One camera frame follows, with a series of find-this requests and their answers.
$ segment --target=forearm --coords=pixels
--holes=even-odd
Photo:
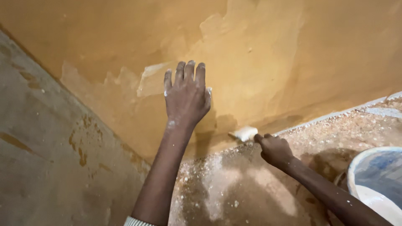
[[[168,224],[177,172],[192,129],[166,129],[151,170],[145,180],[132,216],[144,222]]]
[[[304,185],[317,199],[331,210],[345,225],[391,224],[358,199],[338,188],[324,177],[306,167],[297,158],[292,159],[281,169]]]

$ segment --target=concrete wall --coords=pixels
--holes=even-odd
[[[149,165],[0,32],[0,225],[123,225]]]
[[[179,60],[205,62],[213,87],[186,157],[402,90],[400,0],[0,2],[3,29],[150,161]]]

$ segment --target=hand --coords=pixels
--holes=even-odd
[[[211,108],[211,90],[205,89],[205,64],[198,64],[194,80],[195,61],[177,64],[172,86],[172,70],[165,73],[167,128],[193,130]]]
[[[262,137],[260,134],[254,136],[254,140],[261,145],[261,157],[269,164],[283,170],[287,167],[293,156],[292,150],[288,142],[280,137],[273,137],[270,134],[265,134]]]

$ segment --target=left hand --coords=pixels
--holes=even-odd
[[[172,86],[172,70],[165,73],[167,128],[193,130],[211,108],[211,88],[205,89],[205,64],[198,64],[194,80],[195,61],[179,62]]]

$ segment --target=gray concrete wall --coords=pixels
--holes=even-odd
[[[149,167],[0,32],[0,225],[122,225]]]

